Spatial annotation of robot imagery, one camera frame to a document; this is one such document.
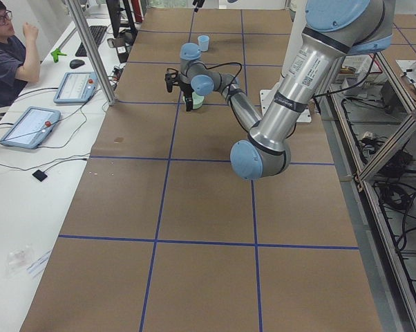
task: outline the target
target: desk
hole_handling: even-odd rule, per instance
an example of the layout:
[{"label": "desk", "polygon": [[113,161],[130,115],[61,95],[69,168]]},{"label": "desk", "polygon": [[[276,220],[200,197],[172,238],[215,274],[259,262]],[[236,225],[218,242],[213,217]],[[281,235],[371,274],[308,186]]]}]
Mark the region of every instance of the desk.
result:
[{"label": "desk", "polygon": [[[108,25],[109,22],[108,19],[89,19],[88,23]],[[70,24],[60,37],[59,44],[72,29],[73,24]],[[116,52],[107,46],[108,37],[104,38],[99,51],[105,69],[110,74],[119,62]],[[56,64],[53,63],[51,55],[48,55],[41,64],[40,81],[37,84],[28,84],[22,93],[58,86],[64,73],[72,71],[69,62],[74,58],[79,43],[76,33],[62,48],[62,52],[68,56],[59,57]],[[76,71],[93,71],[88,58],[83,60],[86,64]],[[56,105],[53,102],[54,95],[54,90],[47,90],[18,98],[2,122],[15,122],[29,106],[59,109],[62,117],[72,114],[78,108],[78,105]],[[25,169],[56,158],[87,154],[100,130],[105,109],[106,99],[104,94],[98,91],[83,108],[86,122],[65,147],[23,151],[0,145],[0,163]],[[78,112],[60,122],[44,145],[62,146],[84,120],[85,117]],[[0,129],[0,137],[5,131],[6,129]],[[8,253],[30,245],[35,261],[52,249],[85,165],[82,160],[59,164],[48,171],[48,178],[42,183],[31,176],[34,170],[22,172],[0,166],[0,332],[19,330],[41,278],[41,274],[30,276],[25,269],[15,275],[6,273]]]}]

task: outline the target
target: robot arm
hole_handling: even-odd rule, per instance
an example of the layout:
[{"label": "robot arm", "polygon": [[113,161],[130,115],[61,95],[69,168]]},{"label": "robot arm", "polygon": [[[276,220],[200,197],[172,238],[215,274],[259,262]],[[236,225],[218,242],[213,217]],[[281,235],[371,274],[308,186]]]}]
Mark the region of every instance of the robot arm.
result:
[{"label": "robot arm", "polygon": [[231,164],[239,176],[257,179],[276,175],[290,163],[286,137],[334,60],[387,48],[394,8],[395,0],[309,0],[303,45],[263,117],[233,82],[233,75],[207,69],[195,44],[182,46],[176,79],[186,97],[193,91],[198,95],[217,91],[231,105],[248,132],[247,140],[231,149]]}]

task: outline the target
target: black mouse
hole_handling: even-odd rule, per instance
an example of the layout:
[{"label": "black mouse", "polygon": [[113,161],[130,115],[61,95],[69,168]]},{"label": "black mouse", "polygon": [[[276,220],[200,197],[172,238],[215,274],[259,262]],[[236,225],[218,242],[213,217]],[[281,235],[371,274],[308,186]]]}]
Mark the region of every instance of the black mouse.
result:
[{"label": "black mouse", "polygon": [[70,68],[71,69],[76,69],[80,66],[85,65],[85,61],[81,60],[81,59],[73,59],[70,61]]}]

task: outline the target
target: white device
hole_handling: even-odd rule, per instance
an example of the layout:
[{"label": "white device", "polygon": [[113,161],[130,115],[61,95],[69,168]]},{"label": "white device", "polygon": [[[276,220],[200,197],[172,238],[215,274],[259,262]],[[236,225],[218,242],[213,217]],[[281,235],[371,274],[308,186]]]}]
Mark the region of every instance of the white device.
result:
[{"label": "white device", "polygon": [[77,104],[90,100],[97,86],[95,73],[66,73],[53,101],[56,104]]},{"label": "white device", "polygon": [[35,149],[59,122],[61,112],[55,109],[29,107],[7,131],[0,144]]}]

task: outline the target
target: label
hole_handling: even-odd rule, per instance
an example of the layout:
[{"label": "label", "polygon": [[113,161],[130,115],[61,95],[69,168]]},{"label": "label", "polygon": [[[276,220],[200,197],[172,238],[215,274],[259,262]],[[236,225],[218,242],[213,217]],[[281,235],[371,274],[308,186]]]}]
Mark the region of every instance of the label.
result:
[{"label": "label", "polygon": [[274,102],[297,113],[302,113],[307,106],[307,104],[302,104],[300,102],[295,102],[291,99],[286,98],[284,95],[282,95],[278,91],[276,92],[276,95],[274,96]]},{"label": "label", "polygon": [[320,82],[328,64],[328,60],[300,50],[288,71],[288,75],[295,78],[297,83],[314,89]]}]

